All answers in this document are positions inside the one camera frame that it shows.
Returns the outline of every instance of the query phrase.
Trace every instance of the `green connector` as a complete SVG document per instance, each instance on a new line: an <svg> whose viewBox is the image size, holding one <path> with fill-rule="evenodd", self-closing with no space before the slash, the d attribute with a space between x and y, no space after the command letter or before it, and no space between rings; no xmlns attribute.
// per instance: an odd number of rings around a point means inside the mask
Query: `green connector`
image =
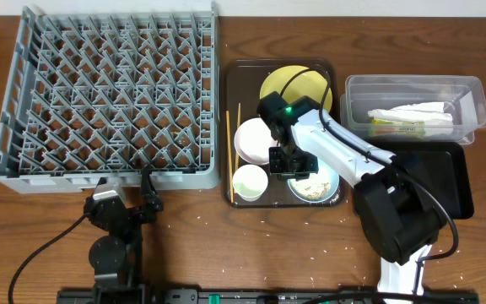
<svg viewBox="0 0 486 304"><path fill-rule="evenodd" d="M209 295L209 304L220 304L219 295Z"/></svg>

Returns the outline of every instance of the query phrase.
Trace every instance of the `white napkin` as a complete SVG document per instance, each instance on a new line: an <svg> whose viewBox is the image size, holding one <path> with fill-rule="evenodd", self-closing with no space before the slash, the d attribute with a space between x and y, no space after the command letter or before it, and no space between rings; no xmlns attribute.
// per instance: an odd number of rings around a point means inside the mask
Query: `white napkin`
<svg viewBox="0 0 486 304"><path fill-rule="evenodd" d="M391 122L423 122L425 126L453 126L453 117L444 113L443 101L425 102L415 105L397 106L391 110L376 109L368 111L369 117ZM452 129L426 128L424 136L450 134Z"/></svg>

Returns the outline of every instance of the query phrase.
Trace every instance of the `yellow plate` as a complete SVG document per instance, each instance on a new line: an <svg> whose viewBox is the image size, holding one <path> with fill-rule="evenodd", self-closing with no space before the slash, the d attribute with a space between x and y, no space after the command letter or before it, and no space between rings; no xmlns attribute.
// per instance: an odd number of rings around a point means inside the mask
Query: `yellow plate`
<svg viewBox="0 0 486 304"><path fill-rule="evenodd" d="M290 80L296 73L306 68L307 67L303 66L288 66L279 68L269 74L260 88L260 99L274 91L277 91L280 94L280 91L288 80ZM327 81L318 72L312 71L302 73L292 81L288 88L286 88L283 98L288 103L292 103L300 97L307 95L313 100L320 102L321 97L324 95L326 85ZM329 89L326 96L326 102L324 102L324 109L330 111L332 103L332 92L331 89Z"/></svg>

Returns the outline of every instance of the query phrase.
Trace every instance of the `brown tray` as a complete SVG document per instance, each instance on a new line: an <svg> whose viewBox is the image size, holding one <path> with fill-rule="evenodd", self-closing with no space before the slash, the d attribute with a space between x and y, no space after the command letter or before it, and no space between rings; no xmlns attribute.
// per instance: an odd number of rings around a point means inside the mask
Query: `brown tray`
<svg viewBox="0 0 486 304"><path fill-rule="evenodd" d="M228 149L226 145L226 110L230 114L230 132L233 143L237 127L237 107L241 103L241 123L257 117L257 107L260 101L260 88L266 77L274 70L288 66L302 65L306 67L325 68L331 77L333 104L330 115L339 121L340 102L336 86L335 72L333 66L326 60L320 58L302 59L257 59L257 60L236 60L229 64L224 70L221 83L220 100L220 180L221 194L228 204L237 208L287 208L287 207L331 207L346 200L347 183L340 178L339 187L332 198L322 203L307 203L297 198L289 189L286 181L279 181L275 176L269 176L269 185L266 192L254 202L246 202L239 195L234 195L234 203L230 202L230 177L228 174L228 160L226 156ZM235 160L235 149L232 146L232 165ZM240 159L239 166L246 165ZM269 173L269 166L262 168Z"/></svg>

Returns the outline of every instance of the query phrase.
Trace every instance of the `plastic rack grid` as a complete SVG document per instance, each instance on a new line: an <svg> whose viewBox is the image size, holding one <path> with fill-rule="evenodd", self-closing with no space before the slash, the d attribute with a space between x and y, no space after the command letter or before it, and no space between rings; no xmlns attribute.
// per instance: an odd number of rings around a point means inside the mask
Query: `plastic rack grid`
<svg viewBox="0 0 486 304"><path fill-rule="evenodd" d="M36 17L24 8L0 118L0 182L79 192L219 181L216 13Z"/></svg>

